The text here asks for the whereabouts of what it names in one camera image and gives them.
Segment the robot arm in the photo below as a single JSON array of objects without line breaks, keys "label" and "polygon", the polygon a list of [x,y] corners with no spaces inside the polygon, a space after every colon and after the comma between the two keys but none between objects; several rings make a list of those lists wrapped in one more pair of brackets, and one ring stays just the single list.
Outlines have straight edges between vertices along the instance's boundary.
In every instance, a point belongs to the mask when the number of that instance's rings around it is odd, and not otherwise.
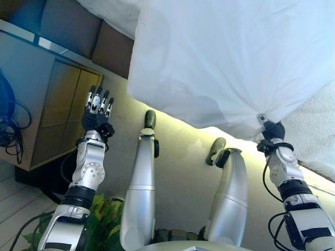
[{"label": "robot arm", "polygon": [[55,249],[81,251],[87,235],[86,220],[90,214],[93,197],[98,185],[104,180],[103,160],[107,138],[114,134],[108,123],[113,98],[107,108],[108,91],[101,100],[102,88],[94,95],[92,86],[82,116],[82,126],[86,131],[78,140],[77,166],[69,189],[61,204],[57,206],[40,242],[38,250]]},{"label": "robot arm", "polygon": [[265,127],[265,140],[258,145],[258,150],[265,153],[270,179],[281,194],[291,244],[306,251],[335,249],[335,225],[305,183],[293,147],[283,142],[284,127],[268,121],[264,115],[259,120]]}]

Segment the white bedding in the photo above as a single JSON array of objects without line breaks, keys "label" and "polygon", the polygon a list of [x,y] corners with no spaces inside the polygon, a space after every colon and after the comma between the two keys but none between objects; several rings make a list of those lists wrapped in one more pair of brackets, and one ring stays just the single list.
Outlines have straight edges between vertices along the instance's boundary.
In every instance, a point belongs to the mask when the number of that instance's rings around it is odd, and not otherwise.
[{"label": "white bedding", "polygon": [[283,120],[298,159],[335,180],[333,0],[79,2],[131,38],[140,10],[134,98],[243,139],[259,113]]}]

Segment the floor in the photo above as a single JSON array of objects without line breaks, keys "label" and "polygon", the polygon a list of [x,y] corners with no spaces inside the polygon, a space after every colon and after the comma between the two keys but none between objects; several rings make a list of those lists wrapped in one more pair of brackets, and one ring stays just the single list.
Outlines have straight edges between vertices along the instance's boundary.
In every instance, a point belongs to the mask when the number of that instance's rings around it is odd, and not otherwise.
[{"label": "floor", "polygon": [[[40,189],[15,181],[14,166],[0,159],[0,251],[8,251],[20,227],[32,217],[56,208],[56,204]],[[28,225],[23,235],[37,225]],[[14,248],[21,251],[29,244],[21,236]]]}]

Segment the black cable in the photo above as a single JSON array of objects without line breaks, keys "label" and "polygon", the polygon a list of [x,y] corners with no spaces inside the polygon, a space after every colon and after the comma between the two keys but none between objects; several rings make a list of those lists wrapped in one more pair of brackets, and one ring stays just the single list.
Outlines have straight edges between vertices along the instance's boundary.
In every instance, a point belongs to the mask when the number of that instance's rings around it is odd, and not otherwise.
[{"label": "black cable", "polygon": [[73,150],[73,152],[69,153],[69,154],[63,159],[63,161],[62,161],[62,163],[61,163],[61,167],[60,167],[61,176],[62,176],[62,178],[63,178],[66,182],[68,182],[68,183],[71,183],[72,181],[70,181],[70,180],[66,177],[66,175],[65,175],[65,173],[64,173],[64,163],[69,159],[69,157],[70,157],[72,154],[74,154],[74,153],[76,152],[76,149]]},{"label": "black cable", "polygon": [[268,222],[268,224],[267,224],[267,229],[268,229],[270,235],[271,235],[272,238],[273,238],[274,245],[275,245],[279,250],[281,250],[281,251],[292,251],[291,249],[287,248],[287,247],[284,246],[280,241],[277,240],[278,233],[279,233],[279,231],[280,231],[280,229],[281,229],[281,227],[282,227],[282,225],[283,225],[283,223],[284,223],[284,219],[282,219],[282,221],[280,222],[280,224],[279,224],[279,226],[278,226],[278,228],[277,228],[277,231],[276,231],[275,235],[273,235],[272,230],[271,230],[271,223],[272,223],[272,221],[273,221],[275,218],[277,218],[278,216],[280,216],[280,215],[284,215],[284,214],[286,214],[286,212],[278,213],[278,214],[272,216],[272,217],[269,219],[269,222]]},{"label": "black cable", "polygon": [[19,100],[16,100],[16,101],[13,102],[13,103],[15,103],[16,105],[19,105],[19,106],[21,106],[22,108],[24,108],[25,111],[26,111],[27,114],[28,114],[28,117],[29,117],[29,122],[28,122],[28,124],[27,124],[26,126],[24,126],[24,127],[19,127],[19,126],[18,126],[18,129],[26,129],[26,128],[28,128],[28,127],[31,125],[31,114],[30,114],[30,112],[29,112],[29,108],[28,108],[25,104],[23,104],[21,101],[19,101]]},{"label": "black cable", "polygon": [[16,236],[15,236],[15,239],[13,240],[13,243],[12,243],[12,245],[10,246],[9,251],[13,251],[13,250],[14,250],[14,247],[15,247],[15,245],[16,245],[16,243],[17,243],[17,240],[19,239],[20,234],[21,234],[22,231],[26,228],[26,226],[28,226],[31,222],[33,222],[34,220],[36,220],[36,219],[38,219],[38,218],[41,218],[41,217],[43,217],[43,216],[47,216],[47,215],[51,215],[51,214],[53,214],[53,213],[54,213],[54,211],[51,211],[51,212],[48,212],[48,213],[42,213],[42,214],[40,214],[40,215],[38,215],[38,216],[35,216],[35,217],[31,218],[29,221],[27,221],[27,222],[20,228],[20,230],[17,232],[17,234],[16,234]]},{"label": "black cable", "polygon": [[276,195],[274,195],[269,188],[267,187],[266,183],[265,183],[265,173],[266,173],[266,169],[269,166],[270,160],[272,159],[273,155],[270,155],[269,159],[266,162],[266,165],[264,167],[264,171],[263,171],[263,185],[265,187],[265,189],[269,192],[269,194],[271,194],[276,200],[280,201],[281,203],[283,203],[283,200],[281,200],[280,198],[278,198]]},{"label": "black cable", "polygon": [[33,233],[32,233],[32,241],[31,241],[31,249],[32,249],[32,251],[35,251],[35,235],[36,235],[36,233],[37,233],[37,229],[38,229],[44,222],[46,222],[46,221],[50,221],[50,219],[51,219],[51,217],[48,217],[48,218],[46,218],[46,219],[40,221],[40,222],[37,224],[36,228],[33,230]]},{"label": "black cable", "polygon": [[[26,126],[20,127],[18,125],[18,122],[15,119],[9,118],[5,114],[0,115],[0,138],[1,144],[0,146],[5,148],[5,152],[9,155],[16,155],[16,161],[18,164],[21,164],[22,162],[22,155],[24,152],[24,146],[23,146],[23,139],[21,131],[22,129],[26,129],[31,125],[31,114],[29,112],[28,107],[23,104],[21,101],[15,100],[15,101],[9,101],[13,102],[22,108],[25,109],[25,111],[28,114],[29,122]],[[14,152],[10,152],[9,148],[15,147]]]}]

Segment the wooden cabinet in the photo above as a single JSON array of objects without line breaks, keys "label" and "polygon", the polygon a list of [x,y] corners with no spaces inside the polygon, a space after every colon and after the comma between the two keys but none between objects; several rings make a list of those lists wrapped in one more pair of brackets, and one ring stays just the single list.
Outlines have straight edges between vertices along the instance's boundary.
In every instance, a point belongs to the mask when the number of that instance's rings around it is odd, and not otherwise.
[{"label": "wooden cabinet", "polygon": [[[4,147],[0,159],[29,171],[75,148],[83,132],[80,119],[87,92],[100,84],[102,75],[6,34],[1,34],[0,44],[0,69],[32,118],[31,125],[21,130],[21,164]],[[19,106],[15,119],[20,126],[28,122]],[[15,152],[14,147],[8,150]]]},{"label": "wooden cabinet", "polygon": [[32,167],[75,148],[83,134],[81,116],[87,93],[101,75],[55,61],[33,151]]}]

